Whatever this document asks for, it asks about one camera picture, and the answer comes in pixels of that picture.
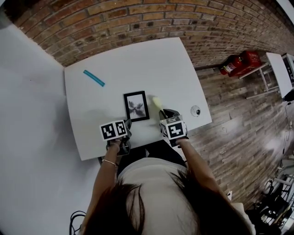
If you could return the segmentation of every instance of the person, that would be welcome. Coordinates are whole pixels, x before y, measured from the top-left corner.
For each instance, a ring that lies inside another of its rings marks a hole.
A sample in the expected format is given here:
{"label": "person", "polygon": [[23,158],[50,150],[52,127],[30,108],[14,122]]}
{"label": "person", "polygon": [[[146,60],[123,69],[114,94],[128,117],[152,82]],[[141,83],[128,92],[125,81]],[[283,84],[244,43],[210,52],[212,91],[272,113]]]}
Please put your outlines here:
{"label": "person", "polygon": [[241,214],[244,210],[240,213],[230,204],[189,140],[180,138],[176,143],[188,167],[162,140],[131,149],[117,168],[120,141],[112,141],[81,234],[254,234],[254,227]]}

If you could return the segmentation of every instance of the black picture frame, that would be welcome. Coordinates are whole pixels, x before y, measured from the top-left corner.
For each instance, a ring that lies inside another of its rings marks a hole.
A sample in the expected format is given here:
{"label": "black picture frame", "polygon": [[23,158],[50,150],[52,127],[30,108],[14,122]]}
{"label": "black picture frame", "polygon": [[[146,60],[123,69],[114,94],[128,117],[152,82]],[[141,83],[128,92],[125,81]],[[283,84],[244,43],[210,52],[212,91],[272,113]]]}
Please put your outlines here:
{"label": "black picture frame", "polygon": [[138,122],[138,121],[143,121],[143,120],[148,120],[150,119],[149,117],[149,111],[148,111],[148,106],[147,106],[147,100],[145,96],[145,91],[137,91],[137,92],[132,92],[132,93],[127,93],[124,94],[124,105],[125,105],[125,111],[127,113],[128,119],[130,119],[130,110],[129,110],[129,104],[128,104],[128,97],[129,96],[134,96],[134,95],[142,95],[143,97],[143,103],[144,103],[144,108],[145,108],[145,117],[139,117],[139,118],[134,118],[131,119],[132,122]]}

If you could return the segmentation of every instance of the white table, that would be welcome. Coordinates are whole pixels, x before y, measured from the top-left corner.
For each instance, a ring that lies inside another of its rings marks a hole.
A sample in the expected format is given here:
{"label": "white table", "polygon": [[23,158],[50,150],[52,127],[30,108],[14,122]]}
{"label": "white table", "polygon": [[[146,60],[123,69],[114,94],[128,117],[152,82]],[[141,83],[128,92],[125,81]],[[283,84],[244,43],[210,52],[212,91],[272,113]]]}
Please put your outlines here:
{"label": "white table", "polygon": [[[84,70],[105,82],[102,87]],[[162,140],[158,110],[151,97],[164,108],[177,110],[188,130],[211,122],[199,79],[179,38],[159,39],[120,47],[84,59],[65,68],[68,109],[82,160],[104,156],[99,125],[126,119],[123,94],[144,90],[150,119],[134,122],[132,148]],[[191,107],[201,109],[199,117]]]}
{"label": "white table", "polygon": [[[251,99],[251,98],[258,97],[258,96],[267,95],[269,93],[276,92],[278,90],[280,90],[281,97],[283,98],[292,89],[291,79],[289,77],[288,71],[287,71],[285,63],[283,61],[284,58],[287,58],[287,60],[289,61],[290,66],[292,68],[293,61],[290,61],[290,58],[291,58],[290,55],[288,55],[288,56],[285,55],[285,56],[282,57],[280,54],[274,54],[274,53],[268,53],[267,52],[266,56],[267,56],[267,58],[269,60],[267,63],[265,63],[262,66],[248,72],[247,74],[239,77],[239,79],[242,79],[242,78],[244,78],[244,77],[246,77],[246,76],[248,76],[248,75],[250,75],[250,74],[252,74],[252,73],[259,70],[260,75],[261,75],[262,80],[263,80],[264,85],[265,85],[265,89],[264,89],[263,93],[246,97],[246,99]],[[262,68],[264,68],[266,66],[271,66],[271,68],[266,70],[266,71],[262,71]],[[268,73],[271,72],[271,71],[273,71],[274,74],[275,74],[278,86],[269,88],[264,75],[266,75],[266,74],[269,75]]]}

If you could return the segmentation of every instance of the wall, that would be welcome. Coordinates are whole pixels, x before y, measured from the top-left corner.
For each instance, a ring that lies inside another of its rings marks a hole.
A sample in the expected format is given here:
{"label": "wall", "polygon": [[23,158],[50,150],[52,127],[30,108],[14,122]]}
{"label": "wall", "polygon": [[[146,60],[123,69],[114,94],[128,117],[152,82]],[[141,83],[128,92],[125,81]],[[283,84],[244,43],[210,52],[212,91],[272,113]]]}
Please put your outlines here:
{"label": "wall", "polygon": [[40,0],[15,25],[64,66],[166,37],[181,38],[195,67],[245,49],[294,54],[294,27],[275,0]]}
{"label": "wall", "polygon": [[98,161],[81,162],[68,116],[63,67],[0,17],[0,230],[68,234],[86,210]]}

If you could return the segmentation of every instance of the picture frame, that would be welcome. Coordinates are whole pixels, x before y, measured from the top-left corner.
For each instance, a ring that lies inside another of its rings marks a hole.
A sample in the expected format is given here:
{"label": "picture frame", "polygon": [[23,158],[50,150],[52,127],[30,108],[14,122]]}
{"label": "picture frame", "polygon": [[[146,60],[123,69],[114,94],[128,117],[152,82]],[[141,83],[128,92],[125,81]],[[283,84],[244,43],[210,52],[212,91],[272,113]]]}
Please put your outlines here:
{"label": "picture frame", "polygon": [[144,91],[124,94],[125,111],[132,122],[148,120],[149,112]]}

